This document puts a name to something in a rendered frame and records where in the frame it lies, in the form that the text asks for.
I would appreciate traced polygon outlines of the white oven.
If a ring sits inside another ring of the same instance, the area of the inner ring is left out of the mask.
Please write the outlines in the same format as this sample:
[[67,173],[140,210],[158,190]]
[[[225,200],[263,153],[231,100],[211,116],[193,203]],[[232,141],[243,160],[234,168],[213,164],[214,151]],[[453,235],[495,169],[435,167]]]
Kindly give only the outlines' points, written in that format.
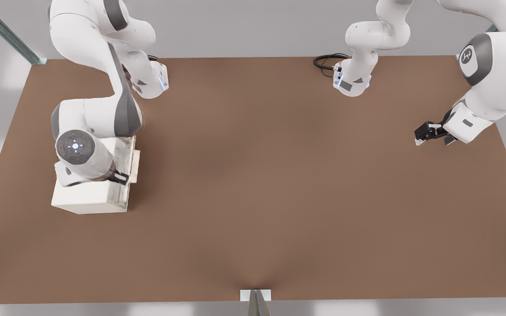
[[135,149],[135,137],[104,138],[101,142],[116,160],[119,172],[129,175],[128,183],[121,185],[111,181],[86,182],[63,187],[62,183],[78,182],[80,177],[68,175],[60,162],[55,164],[57,180],[51,205],[76,214],[126,212],[129,187],[136,183],[139,168],[139,150]]

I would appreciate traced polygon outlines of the silver frame post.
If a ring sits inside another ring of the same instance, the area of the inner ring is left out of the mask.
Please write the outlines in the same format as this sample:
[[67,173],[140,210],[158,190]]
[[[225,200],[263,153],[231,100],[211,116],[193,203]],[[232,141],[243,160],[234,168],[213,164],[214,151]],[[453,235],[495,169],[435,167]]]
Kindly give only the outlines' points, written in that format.
[[40,58],[0,19],[0,36],[31,65],[46,65],[47,58]]
[[248,302],[247,316],[271,316],[266,304],[271,301],[270,289],[240,290],[240,301]]

